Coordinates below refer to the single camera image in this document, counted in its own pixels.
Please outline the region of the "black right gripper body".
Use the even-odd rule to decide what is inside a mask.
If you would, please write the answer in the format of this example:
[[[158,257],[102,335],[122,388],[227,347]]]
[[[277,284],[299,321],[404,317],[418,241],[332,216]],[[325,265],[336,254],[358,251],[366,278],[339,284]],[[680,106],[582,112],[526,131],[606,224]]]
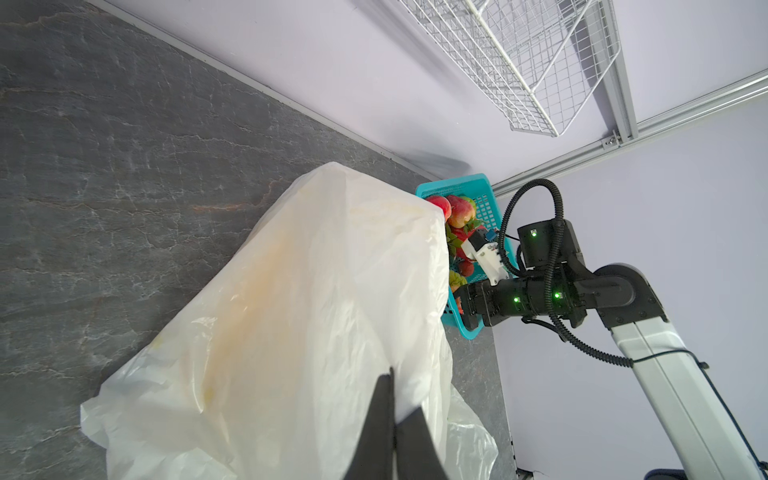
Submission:
[[[463,285],[458,288],[458,308],[462,325],[468,331],[480,326],[493,327],[510,317],[503,306],[508,293],[509,280],[492,285],[489,280]]]

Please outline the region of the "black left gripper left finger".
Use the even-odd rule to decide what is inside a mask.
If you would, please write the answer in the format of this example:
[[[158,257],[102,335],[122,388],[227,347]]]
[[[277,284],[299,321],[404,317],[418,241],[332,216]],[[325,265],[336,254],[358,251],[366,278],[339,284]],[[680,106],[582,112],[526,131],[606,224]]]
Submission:
[[[395,453],[394,370],[376,380],[344,480],[391,480]]]

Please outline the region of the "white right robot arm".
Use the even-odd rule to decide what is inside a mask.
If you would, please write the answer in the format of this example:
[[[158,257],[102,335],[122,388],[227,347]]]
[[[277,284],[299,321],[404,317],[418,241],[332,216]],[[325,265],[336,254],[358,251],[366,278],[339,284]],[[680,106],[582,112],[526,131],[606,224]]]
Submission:
[[[766,463],[714,386],[707,364],[686,348],[644,275],[625,264],[586,267],[552,181],[524,184],[503,223],[535,187],[549,192],[553,218],[519,228],[521,266],[508,258],[507,228],[500,228],[493,262],[482,267],[485,280],[456,291],[462,327],[490,328],[518,317],[593,359],[630,369],[682,464],[676,471],[651,471],[650,479],[766,478]]]

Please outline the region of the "green fake pear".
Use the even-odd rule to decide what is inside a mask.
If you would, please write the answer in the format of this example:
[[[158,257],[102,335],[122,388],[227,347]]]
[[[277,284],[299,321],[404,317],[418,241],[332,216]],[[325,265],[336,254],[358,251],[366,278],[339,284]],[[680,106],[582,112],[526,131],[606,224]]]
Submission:
[[[459,288],[467,284],[467,279],[460,273],[453,270],[449,271],[449,287],[452,293],[455,293]]]

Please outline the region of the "white plastic bag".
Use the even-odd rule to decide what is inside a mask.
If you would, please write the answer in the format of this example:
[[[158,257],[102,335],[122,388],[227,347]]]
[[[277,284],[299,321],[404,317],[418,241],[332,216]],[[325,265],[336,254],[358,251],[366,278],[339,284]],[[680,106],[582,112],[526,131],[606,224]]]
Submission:
[[[376,380],[421,407],[448,479],[495,440],[452,384],[442,211],[337,163],[296,180],[229,263],[81,407],[112,479],[343,479]]]

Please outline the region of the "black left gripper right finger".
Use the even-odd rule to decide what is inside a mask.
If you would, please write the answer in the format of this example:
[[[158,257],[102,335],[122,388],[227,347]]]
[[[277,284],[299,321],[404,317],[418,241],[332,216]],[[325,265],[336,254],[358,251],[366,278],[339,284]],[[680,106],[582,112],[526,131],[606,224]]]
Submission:
[[[399,480],[447,480],[421,407],[395,426]]]

